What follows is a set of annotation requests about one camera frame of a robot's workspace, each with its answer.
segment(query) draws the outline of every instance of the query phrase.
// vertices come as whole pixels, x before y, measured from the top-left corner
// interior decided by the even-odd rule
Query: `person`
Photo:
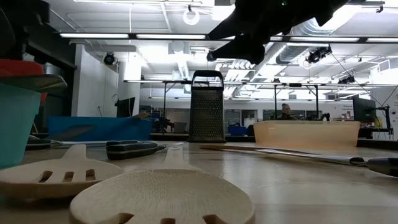
[[[290,106],[282,104],[282,114],[277,117],[277,120],[297,120],[297,118],[290,114]]]

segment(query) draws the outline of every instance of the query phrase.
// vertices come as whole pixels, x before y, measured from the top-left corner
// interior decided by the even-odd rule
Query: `wooden table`
[[[198,146],[184,145],[185,160],[244,190],[256,206],[256,223],[398,222],[398,178],[363,167],[255,152],[206,151]],[[23,163],[57,159],[64,153],[65,149],[27,151]],[[111,163],[128,171],[148,169],[160,164],[165,153]],[[375,149],[359,149],[359,155],[398,157]],[[104,149],[88,149],[87,157],[107,161]],[[0,197],[0,223],[68,223],[70,200],[21,202]]]

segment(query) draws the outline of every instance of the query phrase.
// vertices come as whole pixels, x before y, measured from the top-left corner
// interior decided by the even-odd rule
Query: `fluorescent light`
[[[282,40],[282,37],[273,36],[273,37],[271,37],[271,40],[270,40],[270,41],[272,42],[272,41],[281,41],[281,40]]]
[[[148,99],[163,100],[164,97],[150,96],[150,97],[148,97]]]
[[[224,38],[223,40],[234,40],[235,36]]]
[[[169,3],[169,4],[186,4],[190,3],[191,5],[202,5],[200,1],[191,1],[191,0],[75,0],[75,2],[93,2],[93,3],[117,3],[117,4],[159,4],[160,2]]]
[[[328,44],[317,43],[287,43],[289,47],[329,47]]]
[[[128,34],[79,34],[64,33],[60,34],[63,38],[93,38],[93,39],[128,39]]]
[[[247,99],[244,99],[244,98],[225,98],[226,100],[253,100],[253,99],[250,99],[250,98],[247,98]]]
[[[368,38],[366,42],[398,42],[398,38]]]
[[[290,41],[304,42],[357,42],[359,37],[291,37]]]
[[[250,84],[250,85],[276,85],[278,83],[252,83],[252,82],[250,82],[248,84]]]
[[[137,34],[138,39],[189,39],[205,40],[205,35],[183,35],[183,34]]]
[[[224,82],[225,85],[242,85],[243,82]]]
[[[155,80],[125,80],[128,83],[163,83],[163,81],[155,81]]]

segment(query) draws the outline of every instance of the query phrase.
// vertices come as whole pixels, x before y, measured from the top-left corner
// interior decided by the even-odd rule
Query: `box grater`
[[[196,77],[218,77],[221,86],[195,86]],[[192,78],[189,142],[225,142],[224,81],[221,72],[196,71]]]

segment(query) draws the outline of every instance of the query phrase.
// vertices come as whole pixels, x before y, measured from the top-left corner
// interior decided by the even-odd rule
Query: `black security camera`
[[[114,57],[114,52],[108,52],[106,53],[106,56],[104,58],[104,63],[106,65],[114,65],[118,62],[118,60]]]

